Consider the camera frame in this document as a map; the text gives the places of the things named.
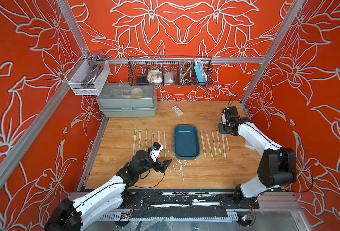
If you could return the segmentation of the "blue plastic storage box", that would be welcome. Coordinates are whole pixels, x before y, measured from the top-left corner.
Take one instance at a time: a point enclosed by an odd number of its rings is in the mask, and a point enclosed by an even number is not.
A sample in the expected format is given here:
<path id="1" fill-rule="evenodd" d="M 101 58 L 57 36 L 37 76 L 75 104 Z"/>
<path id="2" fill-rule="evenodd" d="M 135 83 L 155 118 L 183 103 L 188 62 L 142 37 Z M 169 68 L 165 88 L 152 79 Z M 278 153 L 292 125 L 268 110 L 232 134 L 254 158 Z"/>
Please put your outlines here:
<path id="1" fill-rule="evenodd" d="M 179 160 L 195 160 L 200 155 L 198 130 L 192 125 L 174 129 L 174 153 Z"/>

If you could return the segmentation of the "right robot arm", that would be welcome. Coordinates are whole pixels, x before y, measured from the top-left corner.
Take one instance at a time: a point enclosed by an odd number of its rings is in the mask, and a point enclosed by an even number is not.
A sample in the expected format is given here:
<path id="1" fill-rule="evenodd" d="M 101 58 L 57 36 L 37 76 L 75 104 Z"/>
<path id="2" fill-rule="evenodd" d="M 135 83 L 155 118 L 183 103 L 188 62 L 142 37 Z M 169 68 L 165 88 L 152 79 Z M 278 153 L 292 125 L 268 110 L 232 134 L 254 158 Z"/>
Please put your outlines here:
<path id="1" fill-rule="evenodd" d="M 297 181 L 296 155 L 291 148 L 283 148 L 262 133 L 247 117 L 240 117 L 235 106 L 222 110 L 221 121 L 221 134 L 242 136 L 246 140 L 246 147 L 256 150 L 261 157 L 257 175 L 236 186 L 233 195 L 235 202 L 256 198 L 267 190 Z"/>

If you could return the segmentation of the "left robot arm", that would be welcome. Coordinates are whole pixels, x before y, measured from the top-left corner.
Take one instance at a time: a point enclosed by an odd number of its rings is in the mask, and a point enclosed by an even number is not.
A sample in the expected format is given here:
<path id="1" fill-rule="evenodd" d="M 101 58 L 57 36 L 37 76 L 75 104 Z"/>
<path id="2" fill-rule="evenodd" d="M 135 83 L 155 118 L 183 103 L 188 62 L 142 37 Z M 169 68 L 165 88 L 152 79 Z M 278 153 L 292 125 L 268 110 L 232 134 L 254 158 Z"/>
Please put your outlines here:
<path id="1" fill-rule="evenodd" d="M 158 156 L 162 148 L 140 150 L 114 177 L 90 193 L 61 201 L 44 226 L 46 231 L 84 231 L 102 215 L 123 205 L 128 205 L 132 193 L 129 190 L 140 176 L 153 169 L 165 173 L 172 160 L 162 163 Z"/>

